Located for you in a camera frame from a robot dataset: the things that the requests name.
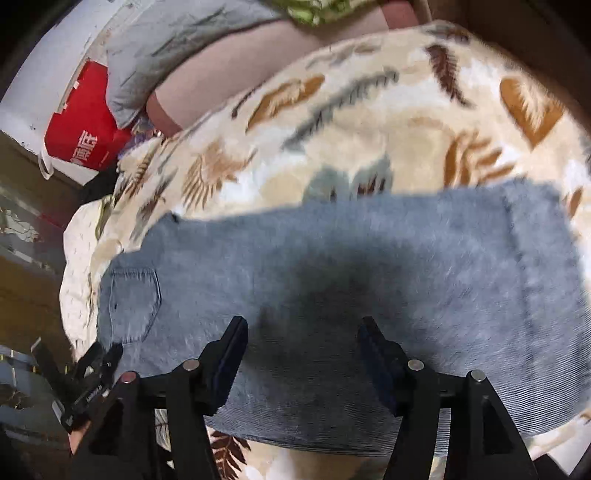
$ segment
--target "black bracket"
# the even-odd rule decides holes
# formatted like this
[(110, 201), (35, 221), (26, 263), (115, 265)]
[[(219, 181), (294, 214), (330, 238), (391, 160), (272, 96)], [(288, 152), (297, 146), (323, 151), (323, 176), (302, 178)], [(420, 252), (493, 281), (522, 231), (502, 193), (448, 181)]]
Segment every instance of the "black bracket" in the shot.
[(363, 319), (358, 342), (380, 401), (402, 417), (385, 479), (429, 478), (441, 408), (452, 410), (444, 479), (538, 478), (515, 424), (481, 370), (465, 378), (437, 373), (408, 359), (371, 317)]

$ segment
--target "leaf pattern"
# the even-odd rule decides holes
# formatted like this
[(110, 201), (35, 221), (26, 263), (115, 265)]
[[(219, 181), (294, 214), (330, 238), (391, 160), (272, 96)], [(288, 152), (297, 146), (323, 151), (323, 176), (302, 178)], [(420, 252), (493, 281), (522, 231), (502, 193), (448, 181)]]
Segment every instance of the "leaf pattern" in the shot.
[(369, 97), (370, 88), (386, 88), (398, 81), (398, 71), (384, 67), (383, 72), (368, 77), (356, 79), (337, 95), (332, 96), (326, 102), (314, 110), (312, 118), (300, 125), (295, 133), (283, 142), (283, 148), (297, 150), (301, 142), (312, 137), (325, 125), (334, 119), (334, 112), (346, 106), (353, 106), (361, 100)]
[(259, 88), (261, 88), (261, 86), (262, 86), (262, 83), (259, 83), (257, 86), (255, 86), (254, 88), (252, 88), (251, 90), (246, 92), (244, 94), (244, 96), (238, 101), (236, 106), (232, 109), (232, 113), (230, 114), (230, 116), (232, 117), (232, 120), (236, 119), (236, 117), (238, 116), (238, 110), (240, 110), (240, 107), (242, 105), (244, 105), (244, 103), (252, 96), (252, 94), (255, 93)]
[(457, 85), (457, 60), (443, 45), (434, 43), (428, 46), (426, 52), (431, 57), (431, 68), (441, 88), (449, 95), (450, 100), (457, 100), (460, 105), (473, 108), (472, 102), (464, 98)]
[(511, 164), (495, 169), (503, 149), (496, 148), (484, 153), (490, 146), (491, 139), (478, 140), (478, 135), (478, 130), (471, 134), (462, 131), (452, 139), (443, 166), (444, 188), (466, 187), (474, 183), (482, 185), (507, 176), (515, 168), (515, 164)]
[(177, 171), (175, 170), (171, 175), (160, 180), (151, 198), (138, 210), (138, 213), (135, 216), (134, 230), (131, 232), (130, 236), (132, 241), (135, 242), (139, 238), (140, 234), (144, 231), (146, 225), (148, 225), (148, 221), (150, 220), (152, 213), (154, 213), (156, 205), (158, 205), (158, 202), (163, 198), (163, 193), (168, 185), (170, 185), (170, 182), (173, 181), (176, 172)]
[(237, 472), (242, 472), (240, 465), (246, 465), (242, 448), (250, 450), (251, 447), (244, 439), (239, 439), (225, 433), (214, 431), (210, 438), (213, 458), (222, 480), (236, 480)]
[(330, 67), (336, 67), (346, 60), (349, 60), (353, 55), (370, 55), (379, 51), (380, 48), (381, 45), (374, 45), (369, 42), (358, 43), (357, 45), (347, 45), (336, 52), (316, 57), (310, 61), (306, 68), (309, 69), (319, 63), (328, 63)]
[(267, 93), (248, 121), (246, 131), (265, 120), (276, 117), (282, 110), (304, 102), (314, 95), (324, 83), (324, 75), (318, 75), (302, 82), (291, 80), (278, 89)]
[(507, 111), (533, 150), (562, 118), (563, 107), (538, 85), (518, 78), (504, 78), (500, 90)]
[(160, 150), (160, 146), (162, 145), (162, 140), (160, 142), (155, 142), (152, 146), (150, 151), (146, 154), (146, 156), (142, 159), (138, 167), (135, 169), (133, 175), (129, 178), (129, 182), (127, 182), (126, 188), (124, 193), (126, 193), (129, 198), (134, 197), (141, 187), (146, 183), (149, 179), (148, 175), (148, 168), (152, 163), (152, 159), (154, 158), (157, 151)]
[(579, 187), (576, 189), (573, 194), (567, 195), (563, 199), (563, 203), (569, 213), (569, 218), (572, 219), (577, 213), (579, 206), (581, 205), (581, 200), (583, 199), (583, 188)]
[(427, 30), (429, 35), (433, 35), (441, 40), (453, 40), (456, 43), (468, 45), (470, 43), (470, 33), (457, 25), (437, 25), (432, 30)]
[(205, 208), (215, 192), (222, 189), (224, 181), (238, 181), (235, 174), (244, 170), (255, 154), (256, 150), (246, 160), (234, 160), (225, 152), (219, 138), (213, 141), (187, 172), (182, 189), (185, 206), (195, 207), (200, 203)]

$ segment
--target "red bag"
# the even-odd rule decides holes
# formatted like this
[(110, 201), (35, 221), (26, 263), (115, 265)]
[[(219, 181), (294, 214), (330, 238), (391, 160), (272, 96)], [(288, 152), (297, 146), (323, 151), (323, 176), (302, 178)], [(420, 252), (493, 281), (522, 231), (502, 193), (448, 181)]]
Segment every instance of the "red bag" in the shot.
[(52, 157), (106, 170), (132, 137), (131, 128), (117, 129), (105, 101), (107, 67), (87, 61), (62, 113), (54, 113), (45, 133)]

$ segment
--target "clamp jaw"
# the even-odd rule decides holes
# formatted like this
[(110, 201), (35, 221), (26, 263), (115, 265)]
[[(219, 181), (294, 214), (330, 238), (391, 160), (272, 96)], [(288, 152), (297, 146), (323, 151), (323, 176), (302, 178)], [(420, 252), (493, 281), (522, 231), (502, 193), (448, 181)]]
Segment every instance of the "clamp jaw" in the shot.
[(31, 354), (56, 396), (52, 406), (57, 419), (71, 433), (90, 419), (97, 402), (113, 385), (123, 346), (116, 343), (105, 352), (100, 343), (93, 343), (68, 375), (59, 372), (41, 338), (31, 347)]

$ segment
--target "floral blanket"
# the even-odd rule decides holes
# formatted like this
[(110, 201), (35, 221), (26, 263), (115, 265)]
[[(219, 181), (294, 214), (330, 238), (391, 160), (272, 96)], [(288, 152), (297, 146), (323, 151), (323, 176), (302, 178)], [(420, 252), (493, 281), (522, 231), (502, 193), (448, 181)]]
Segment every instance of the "floral blanket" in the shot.
[[(213, 219), (303, 199), (425, 193), (511, 177), (553, 181), (591, 279), (591, 142), (514, 61), (446, 23), (319, 50), (230, 98), (191, 128), (120, 162), (114, 194), (64, 236), (64, 329), (76, 356), (95, 340), (100, 279), (164, 213)], [(528, 440), (538, 456), (587, 422)], [(166, 440), (165, 421), (160, 430)], [(380, 478), (387, 459), (297, 452), (212, 432), (223, 478)], [(444, 461), (435, 459), (433, 475)]]

